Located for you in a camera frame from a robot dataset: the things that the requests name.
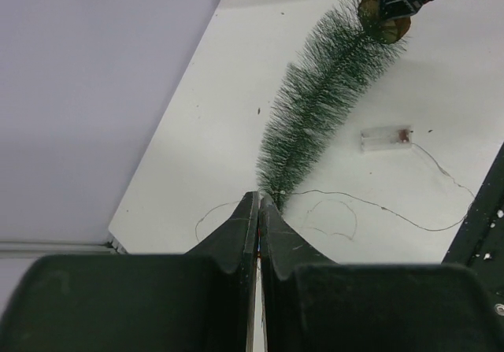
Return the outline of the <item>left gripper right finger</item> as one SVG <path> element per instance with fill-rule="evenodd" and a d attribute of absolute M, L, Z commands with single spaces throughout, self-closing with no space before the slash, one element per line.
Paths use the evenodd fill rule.
<path fill-rule="evenodd" d="M 341 265 L 265 196 L 259 209 L 267 351 L 500 351 L 503 327 L 459 265 Z"/>

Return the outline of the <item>small green christmas tree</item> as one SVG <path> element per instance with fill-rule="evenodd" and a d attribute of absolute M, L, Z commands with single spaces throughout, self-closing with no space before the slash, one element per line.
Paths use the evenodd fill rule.
<path fill-rule="evenodd" d="M 383 20 L 378 0 L 341 0 L 287 66 L 262 135 L 257 181 L 279 211 L 313 171 L 370 86 L 405 49 L 410 17 Z"/>

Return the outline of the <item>clear battery box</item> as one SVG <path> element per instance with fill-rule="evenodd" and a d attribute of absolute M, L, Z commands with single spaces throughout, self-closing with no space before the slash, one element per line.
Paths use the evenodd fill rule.
<path fill-rule="evenodd" d="M 360 132 L 361 150 L 364 152 L 409 149 L 412 128 L 410 125 L 389 125 L 365 128 Z"/>

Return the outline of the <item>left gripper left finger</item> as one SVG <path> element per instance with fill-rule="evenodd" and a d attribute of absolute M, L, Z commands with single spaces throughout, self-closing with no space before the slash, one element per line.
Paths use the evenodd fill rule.
<path fill-rule="evenodd" d="M 4 351 L 250 351 L 258 203 L 185 254 L 51 255 L 1 319 Z"/>

